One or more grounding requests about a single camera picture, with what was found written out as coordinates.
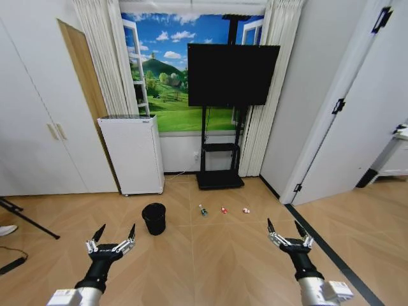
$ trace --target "robotic arm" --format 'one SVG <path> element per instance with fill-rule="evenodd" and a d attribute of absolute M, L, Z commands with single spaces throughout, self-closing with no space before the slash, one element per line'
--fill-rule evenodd
<path fill-rule="evenodd" d="M 339 306 L 354 295 L 344 282 L 325 282 L 323 275 L 310 261 L 308 253 L 314 239 L 295 221 L 302 239 L 284 238 L 275 232 L 268 218 L 269 239 L 280 250 L 288 253 L 295 266 L 295 278 L 299 282 L 303 306 Z"/>
<path fill-rule="evenodd" d="M 121 243 L 96 245 L 105 226 L 104 224 L 95 232 L 93 238 L 85 243 L 92 263 L 84 279 L 75 285 L 75 289 L 57 290 L 47 306 L 99 305 L 99 300 L 106 289 L 110 266 L 135 246 L 135 224 L 131 228 L 128 238 Z"/>

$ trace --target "green grass field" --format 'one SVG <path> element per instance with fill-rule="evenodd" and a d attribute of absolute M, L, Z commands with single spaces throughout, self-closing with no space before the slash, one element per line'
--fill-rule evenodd
<path fill-rule="evenodd" d="M 160 84 L 156 90 L 160 98 L 148 96 L 150 113 L 157 115 L 160 132 L 201 131 L 201 107 L 188 107 L 188 94 L 179 88 Z M 211 108 L 208 130 L 234 129 L 232 109 Z"/>

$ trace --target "wooden floor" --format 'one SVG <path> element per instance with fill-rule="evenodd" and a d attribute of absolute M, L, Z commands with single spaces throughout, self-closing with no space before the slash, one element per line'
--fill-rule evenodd
<path fill-rule="evenodd" d="M 408 300 L 408 183 L 383 182 L 297 207 L 386 305 Z M 292 215 L 258 178 L 235 190 L 200 191 L 194 176 L 167 181 L 162 195 L 72 194 L 13 197 L 24 212 L 61 235 L 54 240 L 6 211 L 18 224 L 0 245 L 29 259 L 0 277 L 1 305 L 45 305 L 56 289 L 72 288 L 90 260 L 85 240 L 106 223 L 101 242 L 120 242 L 136 223 L 136 246 L 113 264 L 101 305 L 301 305 L 288 255 L 268 239 L 266 218 L 287 237 Z M 141 217 L 152 202 L 166 205 L 166 231 L 149 235 Z M 208 210 L 202 217 L 198 205 Z M 221 214 L 221 205 L 229 212 Z M 243 214 L 247 207 L 250 214 Z M 315 245 L 311 259 L 328 280 L 346 281 Z M 0 265 L 19 257 L 0 249 Z M 368 305 L 355 298 L 346 305 Z"/>

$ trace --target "black tv stand shelf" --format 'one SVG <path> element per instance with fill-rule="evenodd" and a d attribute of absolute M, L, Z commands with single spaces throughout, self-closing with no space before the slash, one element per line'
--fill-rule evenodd
<path fill-rule="evenodd" d="M 203 150 L 206 152 L 235 151 L 239 150 L 239 148 L 234 143 L 205 143 L 203 146 Z"/>
<path fill-rule="evenodd" d="M 198 187 L 202 190 L 239 188 L 244 185 L 235 170 L 203 171 L 197 173 Z"/>

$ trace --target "black trash can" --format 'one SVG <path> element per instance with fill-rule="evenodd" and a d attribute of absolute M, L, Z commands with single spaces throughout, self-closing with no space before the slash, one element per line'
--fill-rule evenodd
<path fill-rule="evenodd" d="M 166 229 L 166 207 L 161 203 L 151 203 L 142 210 L 150 234 L 157 236 Z"/>

